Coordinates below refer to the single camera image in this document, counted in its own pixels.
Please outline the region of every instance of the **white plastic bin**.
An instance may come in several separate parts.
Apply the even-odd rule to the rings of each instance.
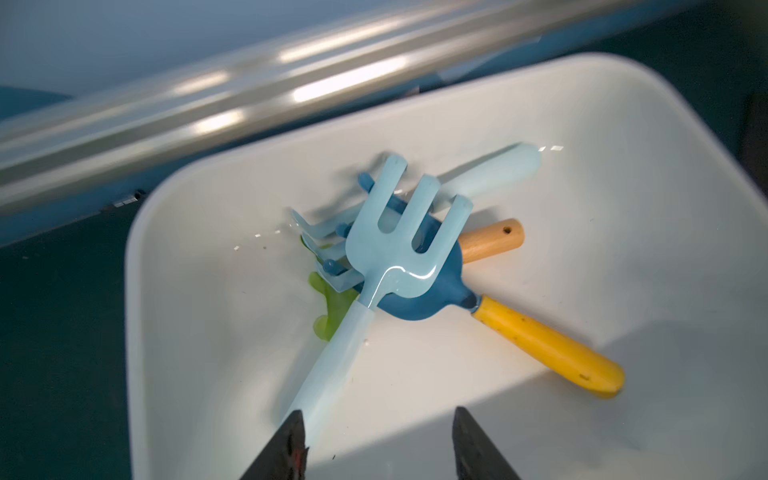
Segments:
[[[578,55],[397,101],[198,161],[155,191],[127,249],[134,478],[237,480],[323,348],[313,256],[285,224],[362,198],[383,151],[409,180],[515,143],[536,176],[475,203],[523,247],[467,284],[620,362],[600,400],[458,308],[379,313],[307,478],[453,478],[469,408],[524,479],[762,478],[768,209],[661,78]]]

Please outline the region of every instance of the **light blue hand rake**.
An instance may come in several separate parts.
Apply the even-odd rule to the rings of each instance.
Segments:
[[[373,320],[373,309],[387,293],[404,298],[426,293],[472,212],[472,202],[457,195],[429,249],[415,252],[413,237],[440,188],[436,178],[425,175],[394,231],[383,233],[379,218],[407,166],[403,158],[389,157],[346,238],[347,260],[363,275],[365,284],[288,408],[289,414],[302,411],[307,445],[317,438],[346,384]]]

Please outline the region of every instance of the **dark green table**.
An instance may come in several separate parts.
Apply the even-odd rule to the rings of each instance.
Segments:
[[[579,51],[659,71],[734,154],[766,77],[711,5]],[[137,205],[0,250],[0,480],[130,478],[123,255]]]

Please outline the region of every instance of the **metal rail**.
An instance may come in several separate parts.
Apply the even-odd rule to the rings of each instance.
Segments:
[[[455,0],[256,45],[0,123],[0,214],[81,192],[637,0]]]

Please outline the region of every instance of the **wooden handle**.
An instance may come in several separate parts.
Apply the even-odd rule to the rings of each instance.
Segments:
[[[503,220],[479,230],[462,233],[458,244],[462,247],[464,263],[474,262],[499,253],[513,250],[523,244],[525,231],[515,220]]]

